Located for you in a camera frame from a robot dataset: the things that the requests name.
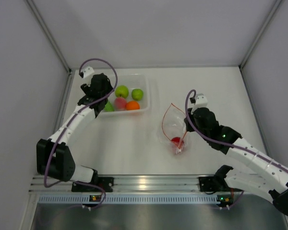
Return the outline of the green fake apple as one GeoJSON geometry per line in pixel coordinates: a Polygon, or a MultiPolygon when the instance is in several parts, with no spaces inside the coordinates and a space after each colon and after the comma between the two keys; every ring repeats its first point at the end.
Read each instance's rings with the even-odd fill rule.
{"type": "Polygon", "coordinates": [[[125,85],[120,85],[117,86],[115,89],[115,96],[116,97],[122,97],[122,98],[127,98],[129,96],[129,89],[125,85]]]}

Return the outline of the green fake cucumber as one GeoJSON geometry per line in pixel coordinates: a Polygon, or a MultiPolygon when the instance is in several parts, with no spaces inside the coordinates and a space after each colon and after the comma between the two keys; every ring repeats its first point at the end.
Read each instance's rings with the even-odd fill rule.
{"type": "Polygon", "coordinates": [[[110,101],[108,101],[104,107],[105,112],[114,112],[115,108],[110,101]]]}

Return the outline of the pink fake peach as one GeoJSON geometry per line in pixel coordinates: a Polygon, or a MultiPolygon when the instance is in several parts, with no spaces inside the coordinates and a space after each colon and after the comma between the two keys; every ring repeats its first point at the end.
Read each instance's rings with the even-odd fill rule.
{"type": "Polygon", "coordinates": [[[126,104],[127,104],[127,101],[126,101],[126,99],[123,98],[123,97],[117,97],[117,98],[114,100],[114,107],[115,107],[115,109],[118,110],[118,111],[125,110],[126,104]]]}

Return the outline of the clear zip top bag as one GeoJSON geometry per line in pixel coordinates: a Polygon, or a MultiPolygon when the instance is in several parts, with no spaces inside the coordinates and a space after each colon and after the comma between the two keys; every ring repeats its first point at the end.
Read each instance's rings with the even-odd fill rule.
{"type": "Polygon", "coordinates": [[[189,136],[186,130],[186,124],[184,119],[186,118],[185,113],[178,108],[176,105],[171,103],[165,111],[157,137],[161,144],[173,155],[182,155],[189,147],[189,136]],[[171,146],[171,139],[174,137],[180,137],[184,141],[184,149],[182,153],[175,154],[171,146]]]}

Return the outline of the orange fake orange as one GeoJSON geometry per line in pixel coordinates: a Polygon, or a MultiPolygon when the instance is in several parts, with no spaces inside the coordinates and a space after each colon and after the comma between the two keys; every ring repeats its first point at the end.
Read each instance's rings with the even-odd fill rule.
{"type": "Polygon", "coordinates": [[[129,101],[126,103],[125,109],[127,111],[131,111],[131,110],[139,110],[140,109],[140,105],[137,101],[129,101]]]}

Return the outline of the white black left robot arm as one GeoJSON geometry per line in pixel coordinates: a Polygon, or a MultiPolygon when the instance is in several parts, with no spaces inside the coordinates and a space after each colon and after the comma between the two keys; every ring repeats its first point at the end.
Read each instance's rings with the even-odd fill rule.
{"type": "Polygon", "coordinates": [[[84,96],[67,121],[48,139],[40,139],[36,145],[37,172],[44,176],[44,186],[51,177],[60,182],[79,181],[87,191],[98,188],[96,170],[77,165],[71,153],[71,146],[79,135],[92,123],[108,102],[113,92],[110,79],[101,73],[93,75],[90,84],[81,85],[84,96]]]}

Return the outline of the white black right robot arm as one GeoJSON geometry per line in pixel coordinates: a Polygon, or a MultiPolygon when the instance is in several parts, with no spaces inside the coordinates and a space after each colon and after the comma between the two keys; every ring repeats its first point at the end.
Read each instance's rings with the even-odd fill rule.
{"type": "Polygon", "coordinates": [[[236,130],[219,124],[206,107],[187,108],[184,119],[188,132],[196,132],[214,150],[233,158],[253,171],[243,173],[223,165],[214,175],[219,190],[235,188],[269,201],[288,216],[288,167],[253,147],[236,130]]]}

